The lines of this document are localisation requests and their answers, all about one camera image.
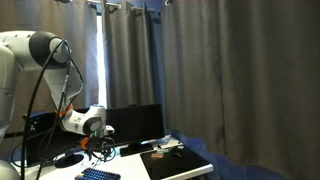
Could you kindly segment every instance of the black monitor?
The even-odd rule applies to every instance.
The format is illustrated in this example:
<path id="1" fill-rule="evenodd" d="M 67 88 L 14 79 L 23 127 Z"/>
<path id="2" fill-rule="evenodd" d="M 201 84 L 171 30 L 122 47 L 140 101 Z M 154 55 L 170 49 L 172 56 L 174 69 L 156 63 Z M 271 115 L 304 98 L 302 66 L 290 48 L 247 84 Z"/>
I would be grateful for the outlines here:
<path id="1" fill-rule="evenodd" d="M 107 125 L 115 129 L 115 146 L 128 145 L 120 149 L 121 156 L 153 150 L 145 141 L 165 136 L 160 104 L 107 109 Z"/>
<path id="2" fill-rule="evenodd" d="M 88 109 L 76 110 L 85 113 Z M 26 143 L 27 166 L 34 166 L 41 163 L 44 151 L 49 139 L 50 129 L 53 127 L 56 113 L 40 113 L 30 119 L 30 133 Z M 84 157 L 75 154 L 81 150 L 80 141 L 84 135 L 63 131 L 60 126 L 55 128 L 51 143 L 44 157 L 44 166 L 54 165 L 57 168 L 69 167 L 79 163 Z"/>

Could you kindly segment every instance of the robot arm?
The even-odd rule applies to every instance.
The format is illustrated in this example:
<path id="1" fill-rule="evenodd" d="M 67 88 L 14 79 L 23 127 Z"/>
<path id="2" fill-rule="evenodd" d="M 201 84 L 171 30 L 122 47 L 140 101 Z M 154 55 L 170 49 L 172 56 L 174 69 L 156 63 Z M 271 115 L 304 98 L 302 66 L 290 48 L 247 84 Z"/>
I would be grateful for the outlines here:
<path id="1" fill-rule="evenodd" d="M 113 133 L 113 128 L 105 124 L 104 107 L 93 105 L 85 114 L 73 110 L 71 101 L 83 83 L 77 69 L 70 64 L 70 49 L 61 38 L 48 32 L 10 31 L 0 33 L 0 138 L 12 119 L 18 73 L 41 69 L 53 51 L 44 78 L 56 108 L 61 92 L 65 92 L 60 113 L 63 128 L 84 135 L 98 131 L 100 137 Z"/>

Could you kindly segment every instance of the blue floor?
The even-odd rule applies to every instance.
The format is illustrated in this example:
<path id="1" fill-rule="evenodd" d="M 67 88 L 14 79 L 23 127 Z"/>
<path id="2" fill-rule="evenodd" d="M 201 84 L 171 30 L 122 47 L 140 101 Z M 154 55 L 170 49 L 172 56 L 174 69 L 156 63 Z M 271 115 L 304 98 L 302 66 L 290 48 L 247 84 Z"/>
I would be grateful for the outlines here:
<path id="1" fill-rule="evenodd" d="M 285 180 L 283 176 L 266 168 L 236 165 L 231 163 L 224 155 L 210 153 L 201 139 L 188 138 L 178 131 L 172 131 L 171 133 L 184 145 L 213 165 L 214 171 L 205 176 L 208 180 Z"/>

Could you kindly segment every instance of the gray curtain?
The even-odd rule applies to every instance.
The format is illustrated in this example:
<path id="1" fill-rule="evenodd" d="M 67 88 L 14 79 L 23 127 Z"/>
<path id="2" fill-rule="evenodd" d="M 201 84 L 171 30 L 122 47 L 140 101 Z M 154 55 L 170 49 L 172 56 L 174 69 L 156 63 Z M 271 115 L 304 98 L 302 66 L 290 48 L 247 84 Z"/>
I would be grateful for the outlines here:
<path id="1" fill-rule="evenodd" d="M 173 1 L 167 125 L 233 162 L 320 177 L 320 2 Z"/>
<path id="2" fill-rule="evenodd" d="M 0 32 L 13 30 L 48 31 L 66 39 L 72 49 L 72 58 L 84 78 L 84 89 L 75 99 L 74 108 L 98 103 L 96 10 L 89 7 L 85 0 L 73 0 L 69 4 L 54 0 L 2 0 Z M 23 122 L 22 116 L 27 112 L 39 72 L 21 72 L 18 75 L 13 122 L 8 133 L 16 132 Z M 33 111 L 42 110 L 55 110 L 44 80 L 33 106 Z M 11 141 L 12 138 L 3 141 L 1 152 L 9 150 Z"/>
<path id="3" fill-rule="evenodd" d="M 108 108 L 156 102 L 150 14 L 132 7 L 102 10 Z"/>

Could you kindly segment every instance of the window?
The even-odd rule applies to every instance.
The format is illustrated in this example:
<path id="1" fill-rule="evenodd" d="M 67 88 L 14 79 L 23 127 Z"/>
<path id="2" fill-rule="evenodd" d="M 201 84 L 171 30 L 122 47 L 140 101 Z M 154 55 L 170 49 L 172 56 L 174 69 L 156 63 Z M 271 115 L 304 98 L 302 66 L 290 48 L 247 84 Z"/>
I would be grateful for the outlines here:
<path id="1" fill-rule="evenodd" d="M 99 104 L 107 108 L 106 76 L 104 68 L 104 49 L 102 37 L 102 18 L 97 16 L 97 50 L 98 50 L 98 77 L 99 77 Z"/>

